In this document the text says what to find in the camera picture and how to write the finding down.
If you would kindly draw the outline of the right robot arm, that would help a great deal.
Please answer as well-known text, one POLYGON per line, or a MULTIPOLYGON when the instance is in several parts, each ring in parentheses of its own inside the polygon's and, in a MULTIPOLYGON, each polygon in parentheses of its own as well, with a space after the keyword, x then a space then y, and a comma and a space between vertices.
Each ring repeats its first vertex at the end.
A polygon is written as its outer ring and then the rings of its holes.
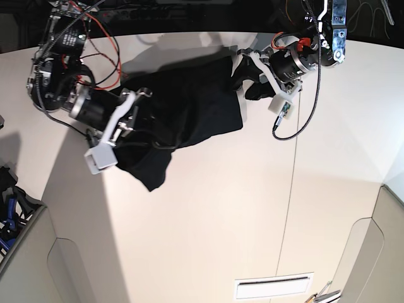
POLYGON ((52 9, 44 37, 33 55, 27 93, 45 116, 84 137, 90 147, 101 142, 113 112, 129 94, 121 86, 122 64, 112 61, 111 76, 117 79, 105 86, 84 63, 90 27, 96 23, 119 56, 115 37, 95 17, 100 2, 51 1, 52 9))

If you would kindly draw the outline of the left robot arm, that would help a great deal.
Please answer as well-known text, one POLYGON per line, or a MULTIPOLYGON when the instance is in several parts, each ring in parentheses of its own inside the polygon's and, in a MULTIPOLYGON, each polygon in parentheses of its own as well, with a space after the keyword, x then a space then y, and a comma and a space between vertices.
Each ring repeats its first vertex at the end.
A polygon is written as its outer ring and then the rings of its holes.
POLYGON ((244 81, 252 81, 245 93, 248 100, 299 92, 304 75, 344 61, 346 14, 346 1, 280 1, 275 20, 288 23, 288 28, 262 50, 237 51, 242 59, 231 77, 231 89, 240 90, 244 81))

